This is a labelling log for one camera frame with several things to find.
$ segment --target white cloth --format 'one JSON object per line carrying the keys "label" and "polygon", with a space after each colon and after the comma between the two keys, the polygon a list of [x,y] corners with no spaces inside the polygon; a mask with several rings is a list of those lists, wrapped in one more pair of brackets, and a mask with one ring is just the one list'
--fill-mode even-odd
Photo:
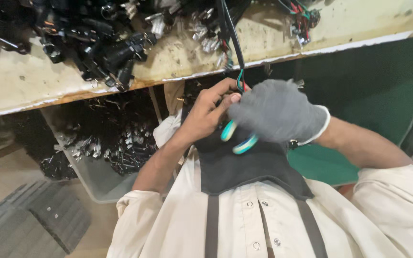
{"label": "white cloth", "polygon": [[[156,132],[163,145],[180,116]],[[413,257],[413,165],[363,169],[352,202],[331,186],[306,180],[316,196],[308,200],[330,258]],[[119,220],[108,258],[201,258],[205,252],[208,196],[201,192],[195,149],[166,200],[155,192],[131,191],[117,203]],[[276,258],[314,258],[294,198],[272,182],[256,182],[219,196],[219,258],[267,258],[259,202]]]}

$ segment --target person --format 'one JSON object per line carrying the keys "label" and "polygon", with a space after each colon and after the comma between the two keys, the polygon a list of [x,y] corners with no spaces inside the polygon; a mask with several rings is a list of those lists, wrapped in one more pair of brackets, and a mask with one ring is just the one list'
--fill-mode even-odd
{"label": "person", "polygon": [[[182,123],[179,112],[154,131],[160,149],[117,203],[107,257],[413,257],[413,161],[312,105],[292,81],[245,87],[231,94],[236,81],[224,79],[200,92]],[[230,144],[216,140],[226,114],[244,130]],[[233,154],[253,132],[258,143]],[[335,149],[362,168],[351,199],[295,173],[290,140]]]}

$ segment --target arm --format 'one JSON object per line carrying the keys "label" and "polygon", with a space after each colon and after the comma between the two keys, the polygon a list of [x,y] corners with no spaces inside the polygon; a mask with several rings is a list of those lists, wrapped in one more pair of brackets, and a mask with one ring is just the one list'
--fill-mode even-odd
{"label": "arm", "polygon": [[353,165],[367,168],[403,167],[413,161],[380,134],[335,117],[315,140],[321,146],[342,153]]}
{"label": "arm", "polygon": [[228,110],[240,126],[273,142],[316,143],[342,153],[358,167],[390,168],[413,164],[396,145],[365,128],[331,118],[313,105],[292,81],[266,80],[243,94]]}
{"label": "arm", "polygon": [[[240,100],[238,93],[226,94],[236,89],[236,81],[226,78],[201,91],[183,125],[141,168],[132,191],[163,192],[186,149],[212,134],[228,107]],[[215,103],[220,100],[221,104],[216,107]]]}

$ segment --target teal scissors handle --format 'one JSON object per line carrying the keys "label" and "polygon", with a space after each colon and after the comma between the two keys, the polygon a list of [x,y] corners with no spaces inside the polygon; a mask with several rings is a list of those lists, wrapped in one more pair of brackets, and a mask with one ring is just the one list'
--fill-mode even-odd
{"label": "teal scissors handle", "polygon": [[[234,123],[233,120],[230,120],[230,122],[227,124],[227,126],[224,128],[223,132],[221,133],[221,140],[228,141],[234,134],[235,129],[237,129],[237,124]],[[251,134],[249,138],[247,138],[244,142],[232,148],[232,152],[237,155],[240,155],[244,153],[245,151],[251,149],[251,147],[253,147],[257,143],[258,139],[259,138],[257,137],[256,134]]]}

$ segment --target workbench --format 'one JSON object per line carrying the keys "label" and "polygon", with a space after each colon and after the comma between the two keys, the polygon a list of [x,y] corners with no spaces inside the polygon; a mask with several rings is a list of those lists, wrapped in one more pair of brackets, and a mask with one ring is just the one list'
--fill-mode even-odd
{"label": "workbench", "polygon": [[[279,6],[252,3],[236,27],[245,65],[413,37],[413,0],[325,0],[310,7],[314,8],[321,10],[321,20],[310,32],[312,42],[301,49],[290,37],[289,18]],[[31,43],[29,55],[0,53],[0,115],[118,92],[101,83],[83,81],[73,62],[52,64],[38,38],[32,38]],[[130,89],[221,73],[224,70],[216,68],[218,56],[201,50],[187,23],[174,26],[149,51],[148,61],[135,65]]]}

